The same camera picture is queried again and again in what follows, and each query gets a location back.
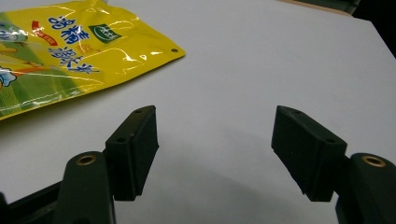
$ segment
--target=white table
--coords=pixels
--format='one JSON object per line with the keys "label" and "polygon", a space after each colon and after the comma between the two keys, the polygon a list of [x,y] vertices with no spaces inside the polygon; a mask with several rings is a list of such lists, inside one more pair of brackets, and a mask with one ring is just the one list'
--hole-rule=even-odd
{"label": "white table", "polygon": [[[7,1],[2,10],[62,2]],[[63,177],[134,109],[157,106],[160,149],[118,223],[337,223],[270,147],[277,105],[316,119],[347,155],[396,162],[396,61],[368,21],[275,0],[110,0],[172,38],[185,58],[126,84],[0,121],[9,202]]]}

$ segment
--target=white surface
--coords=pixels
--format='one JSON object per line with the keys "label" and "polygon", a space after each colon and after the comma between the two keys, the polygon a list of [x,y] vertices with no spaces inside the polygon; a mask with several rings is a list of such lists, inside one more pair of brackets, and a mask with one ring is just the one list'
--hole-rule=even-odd
{"label": "white surface", "polygon": [[[2,10],[61,1],[7,1]],[[303,110],[349,144],[396,162],[396,61],[373,25],[272,0],[112,0],[187,56],[118,87],[0,121],[9,202],[61,180],[102,150],[131,111],[157,106],[160,150],[118,223],[337,223],[270,147],[277,105]]]}

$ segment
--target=yellow plastic bag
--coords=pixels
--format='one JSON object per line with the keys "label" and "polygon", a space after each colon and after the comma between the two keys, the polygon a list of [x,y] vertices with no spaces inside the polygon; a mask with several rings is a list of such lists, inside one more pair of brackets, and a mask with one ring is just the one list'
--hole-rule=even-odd
{"label": "yellow plastic bag", "polygon": [[100,0],[0,13],[0,119],[120,84],[184,54]]}

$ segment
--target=green logo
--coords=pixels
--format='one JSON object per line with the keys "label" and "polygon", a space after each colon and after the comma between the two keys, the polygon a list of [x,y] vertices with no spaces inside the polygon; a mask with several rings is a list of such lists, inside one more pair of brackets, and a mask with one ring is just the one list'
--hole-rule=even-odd
{"label": "green logo", "polygon": [[98,40],[107,44],[113,40],[116,40],[121,37],[121,35],[117,35],[114,31],[112,31],[106,24],[89,26],[90,30],[93,34],[98,38]]}

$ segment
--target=snack package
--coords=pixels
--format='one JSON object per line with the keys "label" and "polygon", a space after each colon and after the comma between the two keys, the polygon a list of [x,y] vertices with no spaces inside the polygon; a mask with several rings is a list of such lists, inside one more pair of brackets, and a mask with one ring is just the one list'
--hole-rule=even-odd
{"label": "snack package", "polygon": [[0,13],[0,119],[120,84],[184,54],[100,0]]}

